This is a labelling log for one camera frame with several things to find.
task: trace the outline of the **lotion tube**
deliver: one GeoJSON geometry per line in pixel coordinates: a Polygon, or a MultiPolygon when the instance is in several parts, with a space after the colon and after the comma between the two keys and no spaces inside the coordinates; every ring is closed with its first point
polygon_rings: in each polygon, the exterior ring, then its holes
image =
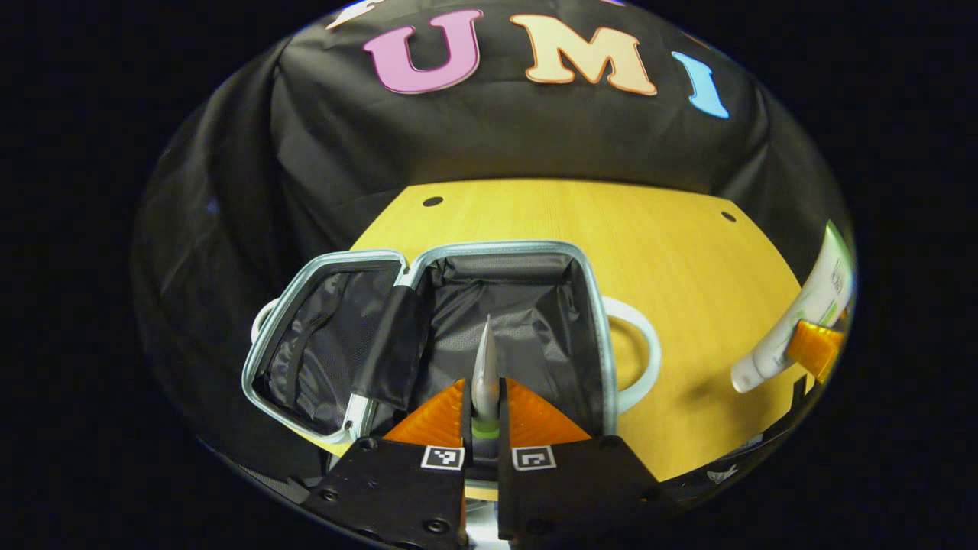
{"type": "Polygon", "coordinates": [[[835,324],[855,287],[852,257],[835,224],[825,225],[822,250],[798,298],[775,327],[745,357],[733,364],[731,382],[740,393],[751,391],[780,374],[792,361],[784,351],[804,319],[824,327],[835,324]]]}

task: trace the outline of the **yellow letter m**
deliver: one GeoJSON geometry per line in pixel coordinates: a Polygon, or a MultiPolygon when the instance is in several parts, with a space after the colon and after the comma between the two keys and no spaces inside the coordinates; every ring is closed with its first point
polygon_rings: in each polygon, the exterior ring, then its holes
{"type": "Polygon", "coordinates": [[[574,71],[561,62],[560,54],[563,54],[592,84],[601,80],[604,68],[611,62],[609,84],[628,92],[655,95],[655,84],[645,74],[639,57],[639,40],[635,36],[602,26],[595,31],[591,42],[587,42],[572,28],[552,17],[517,15],[510,21],[526,28],[530,35],[534,58],[534,66],[526,70],[530,80],[547,84],[573,82],[574,71]]]}

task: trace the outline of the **wooden table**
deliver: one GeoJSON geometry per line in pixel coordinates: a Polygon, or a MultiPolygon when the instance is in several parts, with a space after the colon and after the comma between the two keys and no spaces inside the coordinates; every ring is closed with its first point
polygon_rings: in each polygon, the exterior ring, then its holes
{"type": "MultiPolygon", "coordinates": [[[[795,381],[813,383],[794,365],[746,394],[731,385],[731,365],[775,325],[800,287],[774,245],[724,199],[570,180],[419,185],[405,189],[352,250],[395,249],[413,261],[441,245],[510,239],[577,245],[601,293],[633,305],[655,327],[658,382],[621,415],[618,433],[661,481],[744,444],[787,412],[795,381]],[[433,197],[443,201],[422,204],[433,197]]],[[[624,388],[645,365],[645,345],[616,321],[611,332],[624,388]]]]}

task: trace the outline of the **pink letter u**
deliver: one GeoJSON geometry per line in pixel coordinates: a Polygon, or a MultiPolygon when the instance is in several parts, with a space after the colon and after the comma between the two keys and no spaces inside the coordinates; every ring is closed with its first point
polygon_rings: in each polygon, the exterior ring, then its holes
{"type": "Polygon", "coordinates": [[[374,55],[377,76],[385,88],[399,94],[423,94],[454,86],[469,78],[479,66],[479,45],[475,41],[475,20],[481,10],[461,10],[431,20],[431,26],[445,30],[448,61],[438,69],[417,70],[411,63],[408,37],[412,26],[386,32],[364,44],[374,55]]]}

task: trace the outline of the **suitcase handle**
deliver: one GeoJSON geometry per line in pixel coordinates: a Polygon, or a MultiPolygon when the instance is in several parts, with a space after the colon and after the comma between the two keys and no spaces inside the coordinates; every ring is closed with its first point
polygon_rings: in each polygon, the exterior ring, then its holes
{"type": "Polygon", "coordinates": [[[258,333],[261,332],[261,326],[265,324],[265,319],[268,318],[268,314],[275,309],[275,306],[279,304],[280,298],[275,298],[272,301],[265,304],[261,308],[261,311],[254,316],[254,321],[251,321],[251,343],[254,344],[258,340],[258,333]]]}
{"type": "Polygon", "coordinates": [[[639,329],[645,337],[648,345],[648,364],[645,371],[634,384],[618,392],[618,414],[634,407],[641,401],[659,377],[659,367],[662,365],[662,347],[659,345],[659,337],[655,334],[655,329],[648,319],[636,308],[614,298],[601,297],[604,304],[604,314],[625,321],[626,323],[639,329]]]}

